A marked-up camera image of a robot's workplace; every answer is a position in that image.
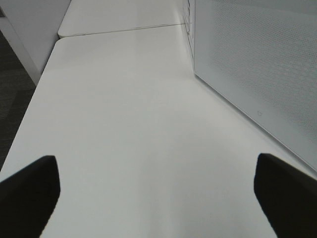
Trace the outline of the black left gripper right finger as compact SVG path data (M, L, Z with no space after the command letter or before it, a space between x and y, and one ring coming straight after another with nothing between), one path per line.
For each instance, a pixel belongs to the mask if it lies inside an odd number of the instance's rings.
M280 158L261 153L254 193L279 238L317 236L317 181Z

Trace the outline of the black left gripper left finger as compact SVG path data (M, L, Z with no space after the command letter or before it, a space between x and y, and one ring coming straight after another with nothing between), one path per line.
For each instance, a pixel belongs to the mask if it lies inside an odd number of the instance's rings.
M0 183L0 236L38 238L60 196L55 156L43 156Z

